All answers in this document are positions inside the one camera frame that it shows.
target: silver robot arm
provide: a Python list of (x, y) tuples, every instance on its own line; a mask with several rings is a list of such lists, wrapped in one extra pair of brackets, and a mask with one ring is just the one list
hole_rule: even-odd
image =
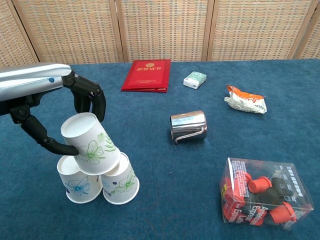
[(43, 95), (69, 88), (77, 113), (92, 112), (102, 122), (106, 112), (106, 98), (101, 87), (75, 74), (69, 65), (35, 63), (0, 69), (0, 116), (10, 114), (15, 124), (38, 144), (58, 155), (76, 156), (74, 146), (61, 144), (47, 135), (46, 128), (31, 115), (30, 108), (40, 104)]

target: blue carpet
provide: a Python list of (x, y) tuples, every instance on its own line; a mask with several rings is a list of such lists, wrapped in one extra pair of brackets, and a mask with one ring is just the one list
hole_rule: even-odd
[[(172, 62), (167, 93), (121, 92), (131, 63), (76, 64), (107, 101), (102, 125), (139, 178), (136, 198), (87, 204), (66, 197), (59, 155), (46, 151), (9, 115), (0, 117), (0, 239), (320, 239), (320, 60)], [(183, 86), (207, 75), (198, 90)], [(226, 85), (265, 96), (266, 114), (234, 110)], [(73, 95), (60, 89), (32, 108), (49, 136), (63, 142)], [(202, 110), (203, 141), (174, 145), (170, 115)], [(219, 180), (228, 157), (295, 164), (315, 210), (291, 231), (223, 223)]]

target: orange and white package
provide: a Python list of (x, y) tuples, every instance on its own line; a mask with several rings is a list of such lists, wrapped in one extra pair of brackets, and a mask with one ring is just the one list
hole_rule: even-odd
[(227, 102), (231, 108), (258, 114), (267, 112), (267, 106), (263, 96), (243, 92), (230, 85), (226, 87), (230, 97), (225, 97), (224, 101)]

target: floral paper cup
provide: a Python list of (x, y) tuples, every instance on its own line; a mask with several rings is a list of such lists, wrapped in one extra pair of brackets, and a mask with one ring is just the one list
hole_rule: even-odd
[(101, 175), (103, 196), (111, 204), (130, 202), (137, 195), (140, 183), (126, 154), (121, 152), (118, 165)]
[(56, 166), (68, 199), (76, 204), (94, 200), (102, 190), (99, 176), (86, 175), (80, 171), (73, 156), (63, 156)]
[(120, 151), (93, 113), (70, 117), (61, 126), (61, 134), (66, 144), (78, 149), (79, 155), (74, 158), (85, 174), (101, 175), (118, 164)]

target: clear plastic box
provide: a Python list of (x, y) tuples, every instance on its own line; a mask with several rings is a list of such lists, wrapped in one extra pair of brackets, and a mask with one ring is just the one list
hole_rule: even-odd
[(225, 223), (289, 230), (314, 209), (292, 163), (228, 158), (220, 192)]

